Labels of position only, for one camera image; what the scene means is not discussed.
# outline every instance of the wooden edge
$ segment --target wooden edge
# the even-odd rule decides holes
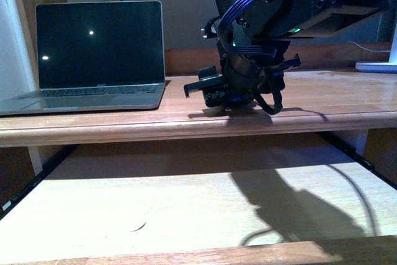
[[[103,264],[397,264],[397,237],[304,241],[264,246],[203,249],[32,262],[35,265]]]
[[[2,147],[47,146],[121,141],[151,141],[186,138],[321,132],[396,126],[397,112],[162,122],[158,124],[112,124],[100,126],[29,128],[0,132]]]
[[[373,50],[390,50],[390,43],[365,43]],[[285,59],[299,54],[302,65],[299,70],[354,68],[356,61],[388,61],[389,53],[373,53],[352,43],[328,45],[290,46]],[[201,68],[219,68],[218,49],[166,50],[166,73],[168,76],[196,75]]]

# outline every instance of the blue cable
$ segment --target blue cable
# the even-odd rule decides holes
[[[276,50],[272,47],[254,45],[235,47],[225,41],[233,21],[254,1],[256,0],[237,0],[223,15],[218,27],[218,37],[224,48],[230,53],[240,55],[268,55],[274,57]]]

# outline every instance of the wooden shelf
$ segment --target wooden shelf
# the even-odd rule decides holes
[[[168,77],[158,110],[0,118],[0,146],[207,138],[397,126],[397,75],[301,71],[285,75],[281,113],[205,106],[184,97],[194,76]]]
[[[80,145],[0,221],[0,263],[396,264],[396,205],[315,133]]]

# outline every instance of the laptop screen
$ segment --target laptop screen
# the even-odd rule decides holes
[[[159,1],[39,4],[40,88],[164,82]]]

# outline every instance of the laptop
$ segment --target laptop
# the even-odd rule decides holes
[[[40,89],[0,102],[0,115],[158,108],[162,11],[159,1],[37,5]]]

